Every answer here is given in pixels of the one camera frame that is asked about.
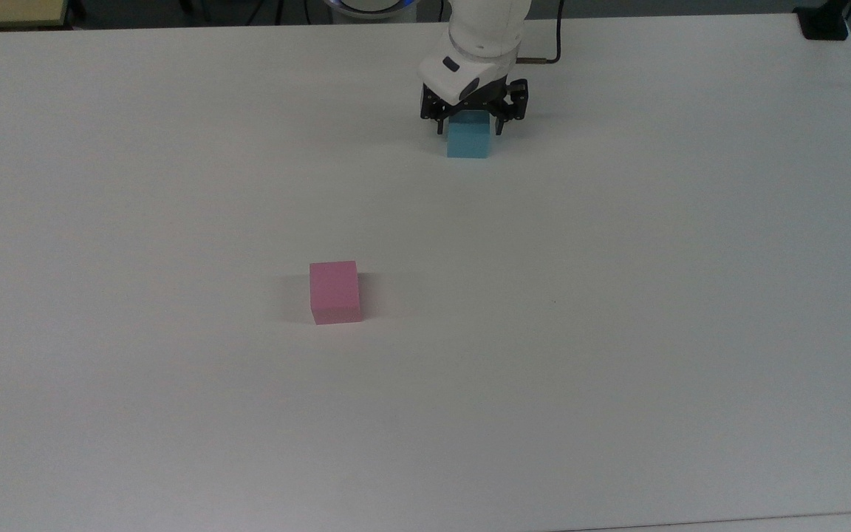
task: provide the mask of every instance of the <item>white table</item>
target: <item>white table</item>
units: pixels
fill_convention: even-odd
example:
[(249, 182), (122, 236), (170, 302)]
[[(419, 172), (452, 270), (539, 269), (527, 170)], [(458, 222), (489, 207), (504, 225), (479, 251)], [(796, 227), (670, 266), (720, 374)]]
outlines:
[(0, 530), (851, 512), (851, 41), (567, 21), (465, 161), (439, 31), (0, 34)]

